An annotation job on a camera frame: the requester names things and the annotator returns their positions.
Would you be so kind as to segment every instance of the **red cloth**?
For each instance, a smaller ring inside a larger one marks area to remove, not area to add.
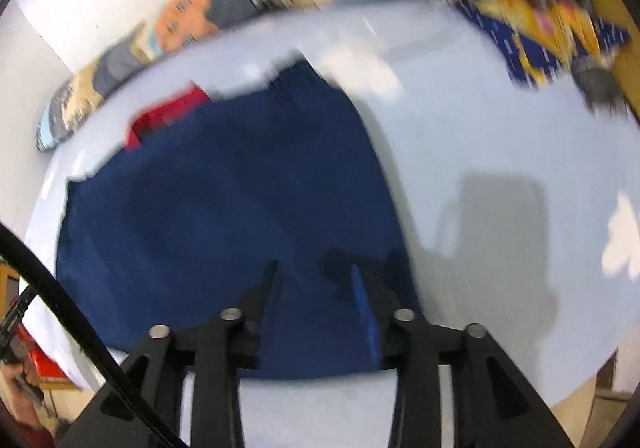
[[[40,346],[36,343],[24,325],[21,323],[18,325],[17,333],[18,339],[24,344],[29,351],[29,357],[36,367],[36,371],[42,380],[46,381],[69,381],[66,374],[56,364],[56,362],[50,360],[47,354],[42,352]]]
[[[169,126],[178,121],[195,108],[211,102],[207,93],[193,86],[186,93],[180,93],[156,107],[143,112],[131,125],[131,131],[127,137],[127,150],[134,150],[142,145],[142,140],[159,128]]]
[[[18,425],[18,428],[20,428],[20,433],[31,447],[55,448],[55,444],[53,444],[53,437],[46,428],[43,428],[42,430],[34,430],[28,424],[18,421],[16,421],[16,424]]]

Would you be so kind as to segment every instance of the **gray cloth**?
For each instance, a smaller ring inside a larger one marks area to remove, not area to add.
[[[136,31],[133,31],[100,58],[95,68],[94,90],[102,97],[107,97],[125,79],[142,68],[142,63],[129,50],[135,37]]]
[[[225,29],[257,14],[258,9],[251,0],[211,0],[205,18],[219,29]]]
[[[613,72],[581,59],[574,60],[571,73],[590,111],[627,112],[625,95]]]

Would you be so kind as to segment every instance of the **navy blue cloth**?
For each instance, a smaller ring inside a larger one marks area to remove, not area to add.
[[[351,268],[376,266],[417,309],[394,206],[350,100],[298,62],[266,90],[196,108],[69,183],[58,280],[100,338],[201,325],[279,261],[262,378],[378,368]]]

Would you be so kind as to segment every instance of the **black cable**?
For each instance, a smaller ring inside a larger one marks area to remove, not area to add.
[[[188,448],[140,396],[62,286],[29,248],[4,227],[2,222],[0,222],[0,254],[31,287],[35,288],[42,301],[78,342],[82,352],[91,360],[130,411],[138,416],[167,447]]]
[[[53,413],[56,416],[56,419],[60,419],[58,416],[58,407],[56,406],[56,401],[53,399],[53,390],[49,390],[49,399],[51,400],[51,407],[53,408]]]

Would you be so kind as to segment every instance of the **folded clothes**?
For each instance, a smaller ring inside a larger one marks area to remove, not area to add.
[[[201,325],[279,261],[262,378],[376,370],[352,267],[417,309],[378,158],[350,100],[306,62],[267,89],[204,104],[71,182],[56,275],[110,347]]]

